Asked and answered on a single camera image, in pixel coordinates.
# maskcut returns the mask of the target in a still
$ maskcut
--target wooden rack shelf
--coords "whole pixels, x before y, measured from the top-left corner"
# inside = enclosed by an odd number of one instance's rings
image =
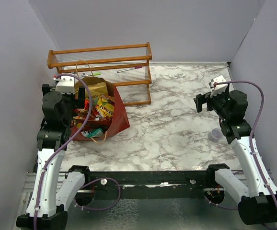
[[[76,72],[78,60],[86,61],[93,73],[100,73],[100,77],[113,83],[115,86],[146,85],[146,101],[127,102],[125,105],[150,104],[151,96],[149,85],[151,75],[149,61],[152,58],[150,44],[128,46],[108,46],[73,50],[50,50],[47,65],[50,69],[57,68],[58,73]],[[118,73],[119,70],[135,68]],[[78,62],[78,72],[89,72],[85,62]]]

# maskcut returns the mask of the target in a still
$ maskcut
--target marble countertop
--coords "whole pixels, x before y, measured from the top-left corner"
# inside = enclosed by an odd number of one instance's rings
[[[151,105],[126,107],[131,127],[98,145],[92,141],[71,142],[61,171],[86,165],[92,171],[205,170],[209,164],[240,163],[222,138],[208,139],[219,128],[214,112],[196,112],[193,98],[210,91],[212,78],[230,80],[227,66],[150,66]],[[146,94],[137,89],[118,89],[125,101]]]

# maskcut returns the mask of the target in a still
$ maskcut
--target red bag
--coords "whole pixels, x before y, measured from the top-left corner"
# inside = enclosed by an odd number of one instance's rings
[[[99,128],[101,126],[108,127],[108,130],[106,131],[106,138],[109,138],[127,128],[130,127],[129,120],[127,117],[127,112],[124,106],[124,103],[118,93],[118,90],[116,86],[114,86],[112,83],[109,83],[105,81],[103,78],[97,78],[97,77],[86,77],[82,79],[87,85],[94,85],[98,84],[100,82],[105,82],[108,94],[109,96],[112,96],[115,98],[115,105],[114,105],[114,112],[113,117],[107,119],[102,118],[99,121],[88,121],[83,130],[88,129],[95,129]],[[75,88],[83,86],[81,82],[77,82],[75,84]],[[71,128],[71,135],[74,135],[74,133],[78,130],[76,126]],[[102,137],[94,138],[95,140],[104,139],[105,134],[102,135]],[[74,139],[74,141],[90,141],[91,138],[86,138],[82,135],[82,133],[79,133]]]

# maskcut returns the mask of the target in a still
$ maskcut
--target white wall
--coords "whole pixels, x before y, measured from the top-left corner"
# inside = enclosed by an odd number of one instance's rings
[[[265,0],[30,0],[62,49],[150,42],[153,61],[232,61]]]
[[[0,1],[0,230],[15,222],[23,182],[37,157],[46,60],[56,49],[27,1]]]
[[[256,82],[265,93],[265,106],[255,131],[260,153],[277,184],[277,1],[267,0],[231,64],[233,80]],[[237,84],[248,95],[246,118],[253,124],[259,91]]]

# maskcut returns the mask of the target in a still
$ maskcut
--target small cup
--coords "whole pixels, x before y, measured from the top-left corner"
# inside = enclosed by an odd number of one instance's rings
[[[211,132],[209,132],[208,138],[210,141],[218,142],[222,138],[223,134],[219,128],[214,128]]]

